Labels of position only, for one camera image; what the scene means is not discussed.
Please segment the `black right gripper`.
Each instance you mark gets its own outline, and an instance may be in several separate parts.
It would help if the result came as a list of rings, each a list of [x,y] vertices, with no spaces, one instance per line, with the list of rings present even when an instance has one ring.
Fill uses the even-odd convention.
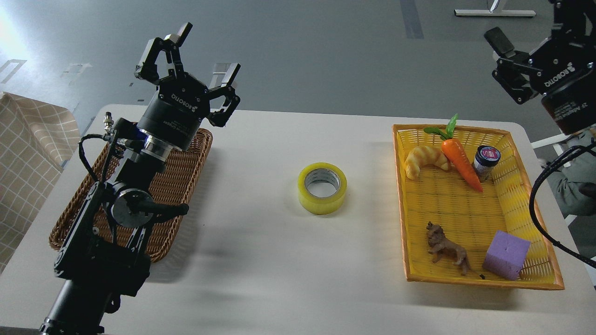
[[[517,104],[542,95],[541,103],[560,131],[581,132],[595,124],[594,0],[550,0],[550,38],[529,53],[518,51],[494,27],[484,38],[496,53],[492,76]]]

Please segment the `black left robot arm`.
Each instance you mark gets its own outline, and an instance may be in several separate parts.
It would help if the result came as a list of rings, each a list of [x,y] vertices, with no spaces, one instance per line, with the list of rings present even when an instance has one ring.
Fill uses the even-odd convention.
[[[149,40],[135,76],[156,86],[138,123],[104,117],[102,134],[84,135],[79,158],[92,184],[58,250],[54,274],[65,280],[40,326],[42,335],[104,333],[104,314],[135,296],[149,276],[153,227],[186,215],[188,204],[162,204],[149,192],[173,150],[187,151],[203,120],[224,127],[240,102],[232,63],[208,88],[183,68],[180,48],[192,24]]]

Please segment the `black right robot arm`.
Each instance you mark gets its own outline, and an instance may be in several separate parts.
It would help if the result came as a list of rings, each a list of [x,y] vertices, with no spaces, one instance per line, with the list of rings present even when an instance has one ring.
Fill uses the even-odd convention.
[[[497,56],[494,80],[517,104],[541,96],[560,131],[571,135],[596,122],[596,7],[593,0],[551,4],[550,36],[534,51],[515,49],[499,27],[485,32],[484,38]]]

